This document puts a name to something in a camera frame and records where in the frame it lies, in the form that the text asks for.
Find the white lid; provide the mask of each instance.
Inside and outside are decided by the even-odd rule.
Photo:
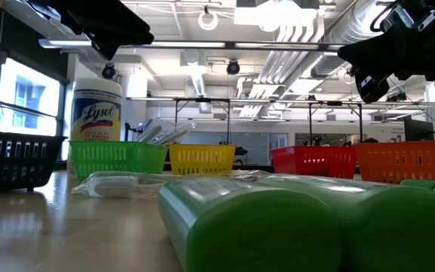
[[[122,87],[108,79],[90,79],[80,78],[76,79],[73,89],[76,90],[95,90],[95,91],[109,91],[114,94],[122,96]]]

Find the green basket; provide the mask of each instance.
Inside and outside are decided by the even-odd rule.
[[[77,178],[97,171],[161,174],[167,147],[139,142],[70,141]]]

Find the orange basket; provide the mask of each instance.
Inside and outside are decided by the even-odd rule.
[[[364,181],[435,180],[435,141],[355,144]]]
[[[276,173],[353,178],[356,168],[352,147],[285,147],[271,150]]]

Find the wooden table surface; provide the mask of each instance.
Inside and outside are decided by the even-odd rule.
[[[156,199],[71,196],[78,183],[0,193],[0,271],[182,271]]]

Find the ceiling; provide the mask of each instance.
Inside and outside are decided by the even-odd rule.
[[[156,40],[186,40],[186,41],[276,41],[278,31],[265,32],[258,26],[235,25],[232,17],[236,0],[221,0],[220,8],[209,8],[210,11],[221,12],[218,15],[218,24],[215,29],[207,31],[198,24],[201,7],[173,7],[168,6],[139,6],[127,5],[134,13],[145,20],[151,28],[151,33]],[[327,10],[324,17],[325,29],[332,23],[352,2],[352,0],[335,0],[336,8]],[[50,23],[40,18],[37,14],[23,3],[10,1],[5,2],[6,11],[18,17],[24,23],[40,32],[50,39],[68,39],[71,33],[66,31],[58,22]],[[182,50],[151,50],[151,49],[121,49],[117,54],[139,55],[147,64],[153,78],[149,80],[148,90],[153,95],[159,95],[160,91],[183,90],[186,85],[192,85],[189,75],[179,73],[180,53]],[[231,86],[236,87],[238,76],[228,76],[226,73],[227,64],[230,59],[237,59],[243,74],[258,74],[263,69],[267,61],[269,51],[206,51],[206,65],[208,73],[203,76],[206,85]],[[80,54],[82,62],[92,59],[96,55],[95,51],[86,51]],[[100,69],[101,63],[91,61],[90,68]],[[347,100],[358,98],[355,84],[352,79],[345,75],[345,70],[337,71],[336,75],[329,80],[325,80],[320,86],[320,92],[316,92],[319,100]],[[424,98],[424,80],[410,79],[411,82],[399,82],[392,78],[394,83],[391,86],[407,86],[407,93],[413,100]]]

